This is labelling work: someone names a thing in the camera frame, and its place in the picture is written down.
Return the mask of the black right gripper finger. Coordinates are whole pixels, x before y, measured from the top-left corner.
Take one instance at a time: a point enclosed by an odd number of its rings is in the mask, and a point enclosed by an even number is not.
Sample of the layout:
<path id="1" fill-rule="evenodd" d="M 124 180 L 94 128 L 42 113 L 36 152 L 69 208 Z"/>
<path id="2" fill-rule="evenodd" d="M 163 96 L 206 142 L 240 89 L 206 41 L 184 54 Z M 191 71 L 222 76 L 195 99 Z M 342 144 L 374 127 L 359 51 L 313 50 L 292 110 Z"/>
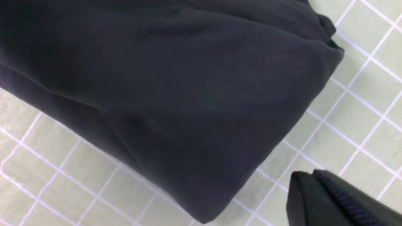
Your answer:
<path id="1" fill-rule="evenodd" d="M 327 170 L 291 174 L 286 203 L 290 226 L 400 226 L 397 211 Z"/>

